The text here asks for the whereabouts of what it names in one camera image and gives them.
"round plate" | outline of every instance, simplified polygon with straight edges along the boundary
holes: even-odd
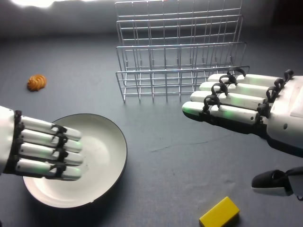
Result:
[[[63,117],[55,124],[82,132],[79,166],[82,177],[77,181],[23,177],[28,191],[42,203],[58,208],[81,206],[106,193],[122,175],[127,160],[127,144],[121,130],[109,119],[94,114]]]

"gray tabletop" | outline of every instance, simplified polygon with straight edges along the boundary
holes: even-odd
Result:
[[[251,73],[303,74],[303,42],[291,29],[248,29],[244,64]],[[77,113],[99,114],[125,134],[128,161],[119,183],[105,197],[80,209],[58,210],[37,202],[22,178],[0,177],[4,227],[155,226],[197,227],[198,219],[225,196],[240,208],[240,227],[302,226],[303,203],[295,196],[255,194],[252,178],[264,171],[302,166],[301,158],[272,149],[255,135],[242,135],[186,118],[188,96],[136,97],[123,103],[115,72],[117,36],[54,37],[2,42],[0,105],[54,121]],[[29,76],[48,84],[28,92]]]

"yellow sponge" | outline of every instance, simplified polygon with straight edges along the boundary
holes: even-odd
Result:
[[[204,227],[221,227],[239,213],[239,208],[225,197],[199,220]]]

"metal dish rack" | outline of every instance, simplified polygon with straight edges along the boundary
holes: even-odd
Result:
[[[242,0],[116,3],[116,78],[127,96],[192,93],[213,73],[241,66]]]

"bright light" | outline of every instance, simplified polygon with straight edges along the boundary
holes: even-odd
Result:
[[[47,8],[51,6],[55,1],[71,1],[71,0],[11,0],[20,6],[36,6],[41,8]]]

